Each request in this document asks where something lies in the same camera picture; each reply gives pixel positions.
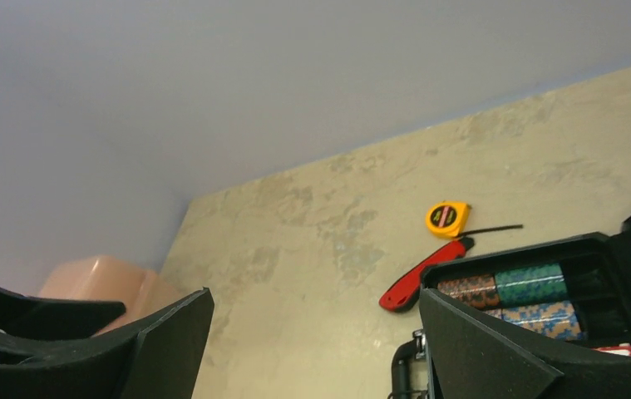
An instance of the red handle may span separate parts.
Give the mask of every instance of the red handle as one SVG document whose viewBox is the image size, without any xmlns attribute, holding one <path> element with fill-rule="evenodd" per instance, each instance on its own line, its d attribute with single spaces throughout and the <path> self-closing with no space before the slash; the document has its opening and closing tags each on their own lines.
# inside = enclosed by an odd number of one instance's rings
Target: red handle
<svg viewBox="0 0 631 399">
<path fill-rule="evenodd" d="M 459 259 L 474 246 L 474 239 L 462 237 L 435 251 L 415 268 L 403 274 L 379 299 L 379 305 L 391 312 L 406 312 L 418 300 L 421 289 L 421 274 L 426 268 L 442 262 Z"/>
</svg>

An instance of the beige tabletop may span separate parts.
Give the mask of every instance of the beige tabletop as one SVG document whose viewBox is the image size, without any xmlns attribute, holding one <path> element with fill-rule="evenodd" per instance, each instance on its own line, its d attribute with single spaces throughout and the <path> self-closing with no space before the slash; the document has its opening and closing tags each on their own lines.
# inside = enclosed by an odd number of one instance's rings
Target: beige tabletop
<svg viewBox="0 0 631 399">
<path fill-rule="evenodd" d="M 386 397 L 421 322 L 377 300 L 445 243 L 424 224 L 442 200 L 474 205 L 468 229 L 525 225 L 470 256 L 616 233 L 631 68 L 196 199 L 162 274 L 216 302 L 194 397 Z"/>
</svg>

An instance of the white wall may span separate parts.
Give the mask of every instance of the white wall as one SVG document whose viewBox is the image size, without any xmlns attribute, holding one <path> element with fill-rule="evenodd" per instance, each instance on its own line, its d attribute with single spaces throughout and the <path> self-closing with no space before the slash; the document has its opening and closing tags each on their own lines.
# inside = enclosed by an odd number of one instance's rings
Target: white wall
<svg viewBox="0 0 631 399">
<path fill-rule="evenodd" d="M 0 0 L 0 60 L 198 195 L 631 65 L 631 0 Z"/>
<path fill-rule="evenodd" d="M 115 254 L 159 268 L 185 212 L 95 126 L 0 63 L 0 284 L 35 293 L 60 262 Z"/>
</svg>

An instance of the yellow tape measure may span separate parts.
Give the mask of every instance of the yellow tape measure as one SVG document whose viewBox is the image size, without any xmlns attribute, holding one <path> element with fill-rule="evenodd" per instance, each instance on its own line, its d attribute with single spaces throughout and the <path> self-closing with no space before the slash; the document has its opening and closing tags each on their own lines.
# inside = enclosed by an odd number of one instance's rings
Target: yellow tape measure
<svg viewBox="0 0 631 399">
<path fill-rule="evenodd" d="M 476 229 L 463 232 L 471 206 L 464 202 L 441 202 L 427 211 L 427 228 L 441 239 L 458 239 L 463 235 L 487 233 L 510 229 L 523 229 L 523 224 L 509 224 L 507 226 Z"/>
</svg>

